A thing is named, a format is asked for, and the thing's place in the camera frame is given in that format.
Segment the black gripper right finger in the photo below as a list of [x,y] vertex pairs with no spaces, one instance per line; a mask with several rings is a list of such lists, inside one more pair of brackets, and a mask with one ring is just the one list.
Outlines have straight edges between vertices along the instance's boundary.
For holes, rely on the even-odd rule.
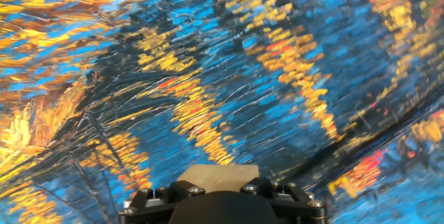
[[294,182],[279,184],[256,177],[242,185],[239,192],[254,196],[254,202],[270,209],[278,223],[327,224],[326,204]]

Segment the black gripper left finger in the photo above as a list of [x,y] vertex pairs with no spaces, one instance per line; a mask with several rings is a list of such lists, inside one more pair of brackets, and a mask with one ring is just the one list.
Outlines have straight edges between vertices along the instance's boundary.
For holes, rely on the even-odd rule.
[[140,189],[124,200],[123,209],[118,211],[118,224],[166,222],[180,201],[204,193],[204,188],[186,180],[172,182],[169,187]]

